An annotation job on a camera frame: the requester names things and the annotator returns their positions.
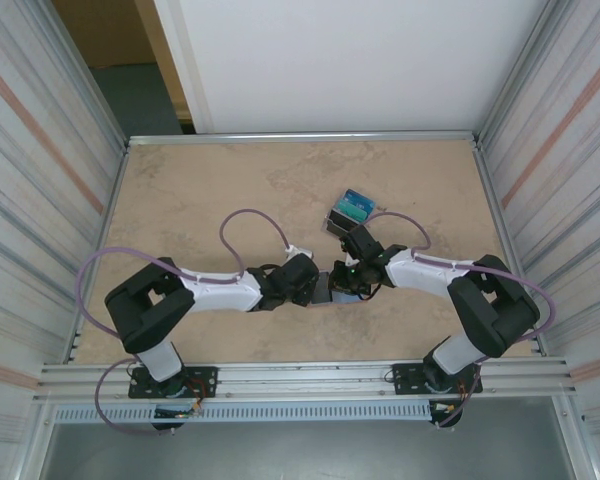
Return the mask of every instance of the floor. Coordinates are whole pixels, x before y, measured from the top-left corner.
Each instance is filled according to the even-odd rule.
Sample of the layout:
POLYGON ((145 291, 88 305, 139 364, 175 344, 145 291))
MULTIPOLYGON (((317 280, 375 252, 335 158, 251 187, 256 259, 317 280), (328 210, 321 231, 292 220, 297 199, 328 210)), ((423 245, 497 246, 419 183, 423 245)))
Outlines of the floor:
POLYGON ((455 431, 428 422, 185 425, 129 437, 105 425, 55 428, 46 480, 569 480, 551 399, 473 399, 455 431))
MULTIPOLYGON (((469 143, 342 142, 135 146, 122 182, 107 246, 171 256, 194 271, 235 271, 218 241, 226 215, 244 207, 273 216, 291 243, 314 251, 320 268, 342 259, 322 221, 353 188, 380 209, 422 222, 433 255, 501 255, 469 143)), ((419 233, 399 219, 378 219, 385 246, 415 245, 419 233)), ((227 238, 247 266, 284 259, 275 230, 254 215, 236 217, 227 238)), ((144 263, 127 255, 102 259, 91 312, 111 325, 103 299, 144 263)), ((412 290, 382 289, 368 303, 318 308, 283 305, 273 312, 203 312, 186 316, 171 339, 185 362, 282 362, 417 359, 461 330, 451 303, 412 290)), ((512 354, 528 355, 528 345, 512 354)), ((78 363, 128 356, 120 342, 86 324, 78 363)))
POLYGON ((126 136, 182 135, 158 64, 92 68, 126 136))

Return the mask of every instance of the cable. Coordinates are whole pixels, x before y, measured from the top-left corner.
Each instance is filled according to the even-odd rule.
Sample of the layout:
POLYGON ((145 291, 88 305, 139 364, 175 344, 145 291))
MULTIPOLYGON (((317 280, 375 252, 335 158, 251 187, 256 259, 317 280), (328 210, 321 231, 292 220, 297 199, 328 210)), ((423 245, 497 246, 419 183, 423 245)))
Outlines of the cable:
POLYGON ((193 394, 196 396, 196 398, 198 399, 197 404, 198 407, 201 406, 202 404, 202 400, 204 400, 205 398, 207 398, 207 389, 204 386, 204 382, 198 378, 187 378, 187 386, 189 387, 189 389, 193 392, 193 394), (198 397, 198 394, 196 393, 196 389, 195 387, 191 384, 191 382, 197 383, 200 385, 200 394, 201 397, 198 397))
POLYGON ((387 380, 387 375, 389 375, 390 373, 393 373, 393 368, 384 374, 384 381, 390 383, 391 385, 395 385, 396 381, 393 377, 391 377, 391 380, 387 380))
POLYGON ((118 333, 115 330, 100 323, 87 311, 87 308, 84 304, 84 299, 82 298, 82 286, 83 286, 84 276, 86 274, 87 268, 89 267, 89 265, 91 265, 92 262, 94 262, 98 258, 100 258, 103 255, 106 255, 108 253, 126 253, 127 255, 133 255, 135 257, 146 260, 149 263, 153 263, 154 265, 157 265, 157 266, 165 269, 167 272, 173 273, 174 275, 178 275, 179 277, 182 277, 182 278, 186 278, 187 280, 193 280, 193 281, 202 282, 202 283, 211 283, 211 284, 215 284, 215 285, 230 285, 232 283, 236 283, 244 275, 245 267, 244 267, 242 258, 240 257, 238 252, 225 239, 224 229, 225 229, 227 223, 229 222, 229 220, 231 220, 236 215, 240 215, 242 213, 255 213, 255 214, 260 215, 261 217, 265 218, 266 220, 268 220, 280 234, 280 237, 282 238, 282 241, 284 242, 285 248, 287 248, 287 249, 289 248, 289 241, 287 240, 287 237, 285 236, 285 234, 282 231, 282 229, 280 228, 280 226, 275 222, 275 220, 273 220, 266 213, 261 212, 260 210, 253 209, 253 208, 243 208, 241 210, 236 210, 235 212, 230 213, 227 216, 227 218, 225 218, 222 221, 222 224, 220 225, 220 231, 219 231, 220 242, 222 242, 222 244, 227 248, 227 250, 229 250, 229 252, 231 252, 233 257, 236 259, 236 262, 238 263, 238 267, 240 270, 238 272, 238 274, 233 278, 216 279, 216 278, 196 277, 194 275, 189 275, 187 273, 184 273, 179 268, 173 267, 172 265, 169 265, 155 257, 152 257, 151 255, 143 253, 134 248, 128 248, 128 247, 103 248, 103 249, 100 249, 100 250, 92 253, 91 255, 89 255, 89 257, 87 257, 87 259, 84 261, 84 263, 80 266, 80 269, 78 270, 78 274, 76 275, 75 287, 74 287, 74 294, 76 297, 76 304, 78 305, 78 310, 80 310, 80 313, 96 328, 102 330, 105 333, 108 333, 112 337, 120 338, 118 336, 118 333))
POLYGON ((544 298, 544 300, 547 302, 547 305, 549 306, 549 315, 547 317, 547 320, 542 324, 542 326, 538 327, 533 332, 527 333, 526 335, 523 335, 522 337, 520 337, 518 340, 516 340, 516 343, 520 343, 525 340, 529 340, 530 338, 533 338, 533 337, 537 336, 538 334, 546 331, 547 329, 549 329, 551 327, 551 325, 553 325, 553 322, 555 321, 557 307, 556 307, 555 302, 553 301, 553 298, 551 298, 551 296, 543 288, 541 288, 539 285, 536 285, 533 282, 530 282, 529 280, 518 277, 517 275, 514 275, 509 272, 504 272, 502 270, 497 270, 495 268, 481 267, 479 265, 467 265, 467 264, 463 264, 463 263, 453 264, 453 263, 447 263, 447 262, 440 262, 438 260, 423 258, 421 256, 414 257, 414 260, 417 262, 420 262, 420 263, 424 263, 426 265, 434 266, 434 267, 442 267, 442 268, 450 268, 450 269, 455 268, 456 270, 467 270, 467 271, 471 271, 471 272, 479 272, 479 273, 486 273, 489 275, 496 275, 498 277, 502 277, 502 278, 506 278, 508 280, 512 280, 514 282, 518 282, 521 285, 524 285, 525 287, 529 287, 532 290, 535 290, 536 292, 538 292, 540 294, 540 296, 542 298, 544 298))
POLYGON ((399 212, 379 212, 379 213, 374 213, 373 215, 371 215, 369 218, 367 218, 362 225, 366 225, 367 223, 369 223, 371 220, 378 218, 378 217, 384 217, 384 216, 389 216, 389 217, 398 217, 398 218, 402 218, 408 222, 411 222, 418 230, 420 230, 420 233, 422 233, 422 235, 424 236, 425 241, 427 242, 426 245, 416 245, 415 247, 411 247, 411 254, 413 255, 416 251, 424 251, 424 250, 429 250, 431 248, 431 237, 429 236, 429 234, 427 233, 427 231, 424 229, 424 227, 414 218, 411 218, 409 215, 405 215, 404 213, 399 213, 399 212))
POLYGON ((460 402, 460 405, 458 405, 456 408, 453 409, 453 413, 451 413, 451 415, 449 415, 443 421, 436 423, 436 426, 438 428, 444 427, 447 423, 449 423, 451 420, 453 420, 458 415, 460 415, 460 412, 464 409, 464 407, 467 405, 467 403, 469 403, 469 399, 471 398, 471 395, 473 395, 473 392, 475 391, 476 387, 478 386, 478 381, 480 380, 480 368, 481 368, 481 366, 478 365, 478 368, 476 369, 476 374, 473 379, 473 383, 471 384, 471 388, 469 388, 467 395, 464 397, 464 400, 462 400, 462 402, 460 402))
POLYGON ((102 388, 102 384, 104 383, 104 379, 107 378, 107 375, 109 375, 111 373, 111 371, 114 368, 116 368, 117 366, 122 365, 123 363, 133 363, 135 361, 136 361, 135 358, 125 358, 122 360, 118 360, 116 363, 114 363, 113 365, 111 365, 104 371, 104 373, 100 377, 100 380, 98 380, 98 383, 96 385, 96 392, 93 395, 93 401, 96 405, 96 412, 98 412, 98 415, 100 416, 100 418, 102 419, 102 421, 104 423, 106 423, 109 427, 111 427, 114 430, 117 430, 118 432, 121 432, 121 433, 126 433, 128 435, 144 435, 144 436, 149 436, 149 437, 156 437, 156 436, 161 436, 166 433, 169 433, 169 430, 164 430, 164 431, 158 432, 158 431, 151 431, 151 430, 140 430, 138 428, 123 427, 122 425, 120 425, 118 423, 113 423, 111 420, 109 420, 107 418, 107 416, 104 414, 102 407, 100 406, 100 388, 102 388))
POLYGON ((362 296, 362 294, 361 294, 361 293, 359 293, 359 292, 358 292, 356 295, 358 295, 358 298, 359 298, 360 300, 362 300, 363 302, 368 302, 369 300, 371 300, 373 297, 375 297, 375 296, 376 296, 376 293, 378 293, 378 290, 380 290, 380 287, 381 287, 381 286, 382 286, 382 284, 381 284, 381 283, 379 283, 379 284, 376 286, 376 288, 374 288, 374 289, 373 289, 373 292, 371 292, 371 294, 370 294, 370 295, 369 295, 367 298, 363 297, 363 296, 362 296))

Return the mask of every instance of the tabletop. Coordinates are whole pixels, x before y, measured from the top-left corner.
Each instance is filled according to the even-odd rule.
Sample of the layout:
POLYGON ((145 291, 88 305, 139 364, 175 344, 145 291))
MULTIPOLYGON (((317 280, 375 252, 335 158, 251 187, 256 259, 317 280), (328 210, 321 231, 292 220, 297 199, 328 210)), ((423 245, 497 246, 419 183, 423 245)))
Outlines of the tabletop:
MULTIPOLYGON (((193 271, 234 272, 218 228, 229 213, 249 207, 272 216, 292 244, 312 250, 318 267, 330 269, 344 254, 322 223, 348 188, 373 199, 379 210, 416 218, 432 238, 432 255, 502 257, 467 141, 133 146, 106 246, 172 257, 193 271)), ((385 247, 422 241, 398 218, 370 225, 385 247)), ((277 232, 256 215, 234 217, 226 237, 247 266, 284 261, 277 232)), ((97 319, 112 325, 104 297, 143 266, 129 255, 103 257, 89 306, 97 319)), ((461 328, 450 301, 384 288, 372 301, 353 305, 190 314, 170 338, 193 363, 418 359, 461 328)), ((512 350, 529 354, 528 345, 512 350)), ((85 322, 78 363, 124 356, 118 340, 85 322)))

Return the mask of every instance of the black mounting plate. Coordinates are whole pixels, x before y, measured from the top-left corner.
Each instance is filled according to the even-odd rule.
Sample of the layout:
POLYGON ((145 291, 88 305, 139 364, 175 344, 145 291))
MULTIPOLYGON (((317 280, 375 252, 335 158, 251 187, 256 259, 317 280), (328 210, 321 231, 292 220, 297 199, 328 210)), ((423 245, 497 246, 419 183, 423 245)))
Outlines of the black mounting plate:
MULTIPOLYGON (((205 395, 200 392, 200 384, 192 382, 196 393, 204 398, 213 398, 216 396, 216 387, 218 385, 217 367, 184 367, 187 378, 194 378, 204 383, 205 395)), ((129 383, 129 398, 165 398, 156 382, 146 367, 137 367, 131 371, 131 382, 129 383)), ((189 388, 182 390, 182 393, 175 398, 196 398, 189 388)))
MULTIPOLYGON (((448 390, 439 392, 433 390, 427 383, 427 379, 424 376, 424 364, 422 362, 396 363, 391 366, 396 395, 460 394, 458 390, 460 380, 464 383, 466 390, 469 390, 473 384, 476 371, 477 366, 475 364, 467 365, 455 375, 457 381, 453 382, 448 390)), ((474 393, 480 392, 482 392, 482 380, 478 380, 478 385, 476 385, 476 389, 474 390, 474 393)))

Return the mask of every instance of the enclosure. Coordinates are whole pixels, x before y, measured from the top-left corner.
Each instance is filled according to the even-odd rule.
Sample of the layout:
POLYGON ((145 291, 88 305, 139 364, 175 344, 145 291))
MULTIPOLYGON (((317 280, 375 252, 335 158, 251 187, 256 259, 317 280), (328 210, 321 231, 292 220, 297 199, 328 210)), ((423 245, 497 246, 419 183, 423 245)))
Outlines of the enclosure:
MULTIPOLYGON (((136 0, 170 118, 196 132, 142 136, 55 3, 0 2, 0 478, 600 479, 600 0, 136 0), (436 429, 438 394, 386 381, 462 331, 454 306, 383 288, 188 315, 170 339, 218 368, 204 413, 167 438, 102 423, 96 383, 129 354, 77 294, 112 327, 103 299, 146 262, 106 255, 76 292, 90 254, 231 272, 218 228, 248 207, 329 270, 344 254, 322 222, 349 188, 418 219, 432 255, 496 255, 556 303, 551 328, 484 362, 461 422, 436 429)), ((421 241, 396 219, 370 231, 421 241)), ((257 217, 227 238, 247 266, 284 258, 257 217)), ((115 368, 100 402, 147 427, 162 403, 129 386, 115 368)))

